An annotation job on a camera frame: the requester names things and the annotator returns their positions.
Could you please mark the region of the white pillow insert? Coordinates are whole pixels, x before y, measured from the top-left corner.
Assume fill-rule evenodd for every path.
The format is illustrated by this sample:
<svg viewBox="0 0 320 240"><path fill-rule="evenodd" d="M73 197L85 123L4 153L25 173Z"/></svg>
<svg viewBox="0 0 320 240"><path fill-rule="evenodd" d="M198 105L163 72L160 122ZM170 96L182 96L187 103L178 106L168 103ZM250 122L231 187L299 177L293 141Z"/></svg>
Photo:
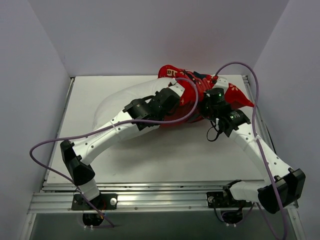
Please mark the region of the white pillow insert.
<svg viewBox="0 0 320 240"><path fill-rule="evenodd" d="M92 129L104 128L126 105L134 99L142 99L154 95L161 89L168 87L171 78L163 77L136 84L107 96L97 107Z"/></svg>

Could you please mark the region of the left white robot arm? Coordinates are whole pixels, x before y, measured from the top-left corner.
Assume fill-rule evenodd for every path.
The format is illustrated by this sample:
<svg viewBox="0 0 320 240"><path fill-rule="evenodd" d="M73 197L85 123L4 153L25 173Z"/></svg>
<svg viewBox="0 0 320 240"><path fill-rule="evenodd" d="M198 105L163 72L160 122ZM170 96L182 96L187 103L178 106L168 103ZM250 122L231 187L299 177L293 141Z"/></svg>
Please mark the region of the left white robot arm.
<svg viewBox="0 0 320 240"><path fill-rule="evenodd" d="M104 124L109 130L74 141L60 143L63 162L74 182L79 187L83 204L90 210L100 206L101 193L95 182L95 172L91 167L93 160L118 142L138 137L159 128L163 121L180 102L184 92L180 85L169 86L157 91L155 95L133 99L115 117Z"/></svg>

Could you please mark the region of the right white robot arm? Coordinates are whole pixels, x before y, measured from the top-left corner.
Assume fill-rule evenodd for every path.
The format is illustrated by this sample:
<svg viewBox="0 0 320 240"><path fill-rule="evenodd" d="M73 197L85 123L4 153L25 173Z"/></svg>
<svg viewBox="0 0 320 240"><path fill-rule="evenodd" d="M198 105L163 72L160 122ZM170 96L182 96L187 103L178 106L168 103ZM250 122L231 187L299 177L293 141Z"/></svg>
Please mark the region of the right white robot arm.
<svg viewBox="0 0 320 240"><path fill-rule="evenodd" d="M234 206L239 201L259 203L267 212L275 214L298 200L303 191L306 175L301 169L293 169L253 131L246 114L233 110L226 102L222 88L204 92L201 109L206 117L215 120L218 133L224 133L249 157L263 177L262 183L237 179L224 186L223 203Z"/></svg>

